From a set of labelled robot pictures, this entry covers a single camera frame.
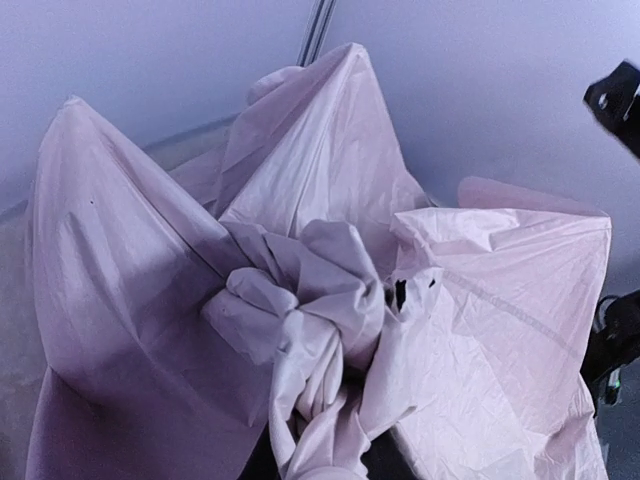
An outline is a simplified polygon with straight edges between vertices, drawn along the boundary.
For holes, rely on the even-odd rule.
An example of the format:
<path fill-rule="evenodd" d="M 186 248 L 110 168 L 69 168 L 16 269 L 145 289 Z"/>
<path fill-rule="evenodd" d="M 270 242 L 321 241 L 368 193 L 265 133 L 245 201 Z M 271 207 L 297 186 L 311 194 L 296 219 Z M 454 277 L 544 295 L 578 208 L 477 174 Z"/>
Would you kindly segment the pink and black umbrella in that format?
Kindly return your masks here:
<path fill-rule="evenodd" d="M 30 479 L 603 479 L 609 217 L 409 174 L 366 50 L 257 82 L 168 173 L 80 98 L 28 205 Z"/>

